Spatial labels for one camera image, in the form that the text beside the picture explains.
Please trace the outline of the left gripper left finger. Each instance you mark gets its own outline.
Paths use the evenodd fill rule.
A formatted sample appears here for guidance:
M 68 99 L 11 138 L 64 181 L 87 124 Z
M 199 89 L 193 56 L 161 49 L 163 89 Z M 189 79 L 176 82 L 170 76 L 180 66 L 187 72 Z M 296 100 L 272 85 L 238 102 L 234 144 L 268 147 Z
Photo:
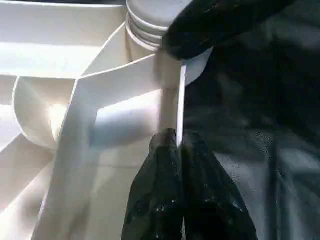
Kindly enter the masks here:
M 184 218 L 182 161 L 176 131 L 154 135 L 127 201 L 123 240 L 180 240 Z

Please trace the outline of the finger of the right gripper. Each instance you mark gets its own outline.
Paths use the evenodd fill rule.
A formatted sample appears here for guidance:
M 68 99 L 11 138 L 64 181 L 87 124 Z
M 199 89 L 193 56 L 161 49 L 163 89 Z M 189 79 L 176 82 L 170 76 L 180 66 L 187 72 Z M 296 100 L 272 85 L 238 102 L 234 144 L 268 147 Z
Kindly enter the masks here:
M 291 0 L 193 0 L 174 19 L 162 48 L 177 60 L 192 59 L 279 13 Z

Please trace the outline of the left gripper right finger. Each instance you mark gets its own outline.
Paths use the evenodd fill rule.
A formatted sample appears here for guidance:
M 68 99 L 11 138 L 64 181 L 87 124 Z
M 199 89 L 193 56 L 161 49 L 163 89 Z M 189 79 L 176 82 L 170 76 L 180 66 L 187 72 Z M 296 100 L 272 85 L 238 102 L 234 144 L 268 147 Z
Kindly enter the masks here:
M 188 240 L 256 240 L 256 227 L 234 181 L 199 134 L 181 145 Z

